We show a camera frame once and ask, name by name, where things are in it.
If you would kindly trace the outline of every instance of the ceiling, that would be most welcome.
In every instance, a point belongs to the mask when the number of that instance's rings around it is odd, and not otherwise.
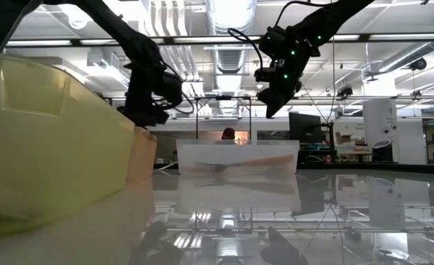
[[[156,1],[152,1],[150,10],[151,21],[156,21]],[[161,18],[163,27],[166,25],[166,2],[160,1],[163,5],[163,17]],[[178,8],[176,1],[167,1],[172,3],[175,24],[178,23]],[[286,1],[259,0],[257,1],[256,13],[252,23],[252,34],[263,35],[266,28],[272,25],[283,5]],[[317,0],[316,3],[329,3],[327,0]],[[208,35],[209,28],[207,25],[206,5],[204,1],[190,0],[185,1],[185,27],[188,35],[199,36]],[[305,16],[309,15],[313,10],[312,7],[301,5],[289,6],[282,16],[280,26],[296,24]],[[238,10],[233,10],[228,7],[228,17],[238,16]],[[138,21],[128,21],[128,24],[135,30],[139,30]],[[338,33],[373,33],[373,32],[434,32],[434,1],[429,4],[420,5],[419,1],[408,0],[379,0],[375,1],[371,6],[365,8],[353,18],[348,20]],[[102,30],[93,21],[88,22],[82,29],[74,29],[69,23],[69,16],[64,13],[59,7],[42,6],[35,12],[27,15],[20,23],[19,27],[13,35],[13,39],[62,39],[62,38],[109,38],[110,36]],[[363,76],[361,70],[364,63],[375,63],[386,60],[397,52],[408,49],[412,43],[405,42],[389,42],[389,43],[328,43],[320,48],[321,57],[312,58],[305,68],[304,75],[301,81],[310,96],[327,96],[332,95],[332,85],[334,82],[340,81],[342,77],[350,71],[355,71],[358,74],[354,78],[346,80],[353,87],[354,94],[361,94],[363,86]],[[206,95],[214,93],[224,93],[224,88],[219,88],[215,82],[215,69],[213,64],[212,51],[208,50],[208,46],[195,45],[191,46],[192,59],[195,62],[199,77],[203,81],[203,91]],[[23,49],[8,49],[7,53],[15,54],[24,57],[59,57],[64,61],[71,63],[79,69],[79,73],[85,76],[88,80],[89,88],[95,91],[100,91],[110,96],[123,96],[126,87],[120,82],[114,82],[110,77],[98,77],[101,73],[96,71],[91,72],[90,48],[23,48]],[[119,47],[102,48],[104,57],[108,57],[110,53],[114,53],[120,59],[117,68],[127,76],[127,72],[121,69],[121,66],[126,62],[124,52]],[[428,62],[428,67],[423,72],[416,72],[413,81],[412,72],[408,70],[395,70],[393,75],[396,77],[396,92],[398,94],[410,95],[414,88],[428,88],[434,84],[434,51],[424,56]],[[264,64],[268,64],[268,58],[264,57]],[[253,78],[253,72],[258,67],[258,57],[256,52],[248,50],[242,75],[242,81],[239,89],[234,95],[255,95],[260,89],[257,88],[257,83]],[[302,90],[299,94],[306,95],[307,92]],[[423,95],[434,95],[434,88],[427,90]],[[303,104],[309,102],[290,102],[290,105]],[[320,101],[319,104],[330,105],[331,101]],[[361,105],[362,102],[354,102],[355,105]],[[399,104],[409,105],[410,101],[400,102]],[[427,104],[427,109],[434,109],[434,100],[430,100]]]

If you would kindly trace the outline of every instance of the person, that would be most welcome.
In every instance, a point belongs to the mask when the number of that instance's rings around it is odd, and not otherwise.
[[[222,140],[234,140],[234,138],[235,131],[233,128],[228,127],[223,131]]]

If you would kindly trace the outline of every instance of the black monitor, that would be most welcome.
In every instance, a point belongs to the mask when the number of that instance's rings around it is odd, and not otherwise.
[[[320,116],[289,113],[290,140],[299,140],[301,143],[321,143]]]

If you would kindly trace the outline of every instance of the computer monitor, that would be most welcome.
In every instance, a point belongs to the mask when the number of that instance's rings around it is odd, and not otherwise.
[[[321,119],[319,116],[289,113],[290,140],[299,140],[301,143],[320,143]]]

